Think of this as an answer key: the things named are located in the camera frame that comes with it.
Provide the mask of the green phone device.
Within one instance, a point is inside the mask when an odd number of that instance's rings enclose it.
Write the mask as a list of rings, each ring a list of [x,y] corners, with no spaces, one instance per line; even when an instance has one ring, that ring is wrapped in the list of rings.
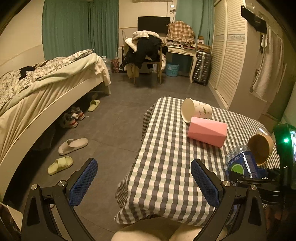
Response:
[[[280,123],[273,129],[277,154],[280,157],[280,181],[295,190],[295,127]]]

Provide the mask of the hanging white towel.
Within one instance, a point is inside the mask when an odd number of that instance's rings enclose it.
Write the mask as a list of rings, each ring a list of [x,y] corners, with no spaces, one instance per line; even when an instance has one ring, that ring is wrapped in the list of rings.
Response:
[[[260,67],[252,85],[252,91],[260,99],[273,102],[281,82],[284,58],[283,40],[271,27],[267,27],[261,46],[263,47]]]

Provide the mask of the green slipper near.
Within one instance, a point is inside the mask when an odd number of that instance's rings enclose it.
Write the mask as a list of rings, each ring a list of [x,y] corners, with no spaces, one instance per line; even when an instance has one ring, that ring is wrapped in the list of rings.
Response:
[[[69,156],[61,157],[55,160],[47,169],[49,175],[54,175],[73,165],[73,159]]]

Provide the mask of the clear water jug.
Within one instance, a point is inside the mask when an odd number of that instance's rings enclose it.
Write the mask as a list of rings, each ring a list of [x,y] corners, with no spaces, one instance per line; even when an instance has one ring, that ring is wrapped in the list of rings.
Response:
[[[108,70],[109,75],[111,75],[111,73],[112,73],[112,70],[111,70],[111,60],[108,59],[106,56],[102,56],[102,59],[103,59],[104,63],[106,64],[106,67],[107,67],[107,70]]]

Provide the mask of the green slipper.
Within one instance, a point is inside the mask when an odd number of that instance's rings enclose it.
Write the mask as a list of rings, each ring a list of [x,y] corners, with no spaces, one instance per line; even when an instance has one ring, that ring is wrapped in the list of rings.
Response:
[[[100,100],[98,99],[93,99],[90,104],[89,104],[89,108],[88,111],[89,112],[93,112],[95,111],[95,109],[97,109],[97,107],[100,105]]]
[[[73,159],[69,156],[61,157],[55,160],[47,169],[49,175],[54,175],[73,165]]]

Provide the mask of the plaid cloth cover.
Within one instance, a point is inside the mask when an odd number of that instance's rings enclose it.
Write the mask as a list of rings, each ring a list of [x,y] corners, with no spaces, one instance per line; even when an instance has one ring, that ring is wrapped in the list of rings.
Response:
[[[195,32],[185,22],[176,21],[169,24],[166,40],[191,45],[195,42]]]

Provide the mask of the checkered tablecloth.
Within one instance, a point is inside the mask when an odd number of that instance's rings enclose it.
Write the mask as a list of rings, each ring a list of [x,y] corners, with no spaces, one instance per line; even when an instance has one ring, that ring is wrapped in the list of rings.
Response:
[[[130,225],[151,215],[203,226],[213,213],[195,183],[190,164],[200,159],[221,180],[226,179],[226,156],[244,145],[263,124],[244,115],[213,108],[212,119],[227,124],[221,148],[187,137],[181,117],[182,100],[164,96],[144,115],[142,145],[129,174],[120,182],[115,221]]]

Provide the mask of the blue clear plastic cup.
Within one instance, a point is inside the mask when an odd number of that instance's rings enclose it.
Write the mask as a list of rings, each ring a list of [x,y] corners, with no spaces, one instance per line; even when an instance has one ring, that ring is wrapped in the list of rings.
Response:
[[[228,173],[232,171],[247,178],[261,178],[254,156],[246,145],[239,145],[227,154],[226,168]]]

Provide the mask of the green slipper far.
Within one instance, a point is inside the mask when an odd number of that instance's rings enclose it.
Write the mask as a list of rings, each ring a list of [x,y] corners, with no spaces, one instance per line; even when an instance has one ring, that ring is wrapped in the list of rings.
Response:
[[[93,99],[90,104],[89,104],[89,108],[88,111],[89,112],[93,112],[95,111],[95,109],[97,109],[97,107],[100,105],[100,100],[98,99]]]

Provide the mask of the clear glass cup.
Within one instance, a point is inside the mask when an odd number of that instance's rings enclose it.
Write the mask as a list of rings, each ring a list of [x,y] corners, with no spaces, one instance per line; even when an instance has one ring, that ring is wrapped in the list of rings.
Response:
[[[271,137],[271,133],[265,127],[262,127],[262,126],[257,129],[256,133]]]

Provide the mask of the white louvered wardrobe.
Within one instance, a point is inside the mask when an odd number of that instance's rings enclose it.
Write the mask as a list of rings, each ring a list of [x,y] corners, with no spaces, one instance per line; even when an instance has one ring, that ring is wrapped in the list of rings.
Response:
[[[209,87],[219,106],[255,120],[265,103],[251,92],[260,33],[241,16],[246,1],[216,1]]]

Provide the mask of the white desk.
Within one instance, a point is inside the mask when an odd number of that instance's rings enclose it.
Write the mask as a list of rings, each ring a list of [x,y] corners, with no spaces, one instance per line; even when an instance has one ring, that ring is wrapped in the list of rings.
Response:
[[[191,63],[191,70],[189,73],[189,80],[190,83],[193,83],[193,74],[197,63],[197,51],[192,48],[184,48],[184,47],[177,47],[177,46],[171,46],[166,45],[168,47],[168,52],[173,54],[179,54],[179,55],[185,55],[192,57],[192,63]]]

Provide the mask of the blue plastic basket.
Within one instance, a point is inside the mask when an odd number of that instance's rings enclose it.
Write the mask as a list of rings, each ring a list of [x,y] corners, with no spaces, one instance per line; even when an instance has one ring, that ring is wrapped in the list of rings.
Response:
[[[179,64],[167,63],[166,64],[166,75],[169,77],[177,77],[179,71]]]

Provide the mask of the white floral paper cup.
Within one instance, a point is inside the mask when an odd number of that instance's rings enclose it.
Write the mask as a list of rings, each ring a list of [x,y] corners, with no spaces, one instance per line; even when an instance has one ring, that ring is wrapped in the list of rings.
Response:
[[[209,104],[186,98],[181,105],[181,116],[186,123],[190,123],[192,117],[210,119],[212,107]]]

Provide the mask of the green curtain left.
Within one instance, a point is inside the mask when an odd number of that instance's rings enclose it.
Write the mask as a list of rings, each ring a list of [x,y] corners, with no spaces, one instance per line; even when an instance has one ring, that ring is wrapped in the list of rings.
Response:
[[[92,49],[113,59],[118,48],[118,1],[45,1],[42,43],[45,59]]]

